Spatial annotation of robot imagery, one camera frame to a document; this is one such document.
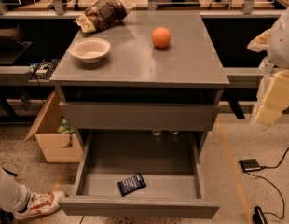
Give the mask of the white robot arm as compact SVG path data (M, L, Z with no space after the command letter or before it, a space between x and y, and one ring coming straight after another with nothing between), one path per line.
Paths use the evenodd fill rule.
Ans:
M289 107L289 7L272 27L253 39L247 49L265 50L258 70L263 74L251 124L266 130Z

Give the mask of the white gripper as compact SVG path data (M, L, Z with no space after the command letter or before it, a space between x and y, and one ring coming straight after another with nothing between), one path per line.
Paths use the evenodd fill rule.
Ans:
M270 29L267 29L247 45L247 49L261 52L268 49L268 37ZM274 74L274 64L265 57L258 70L263 77L259 83L255 123L270 126L277 121L282 112L289 107L289 69Z

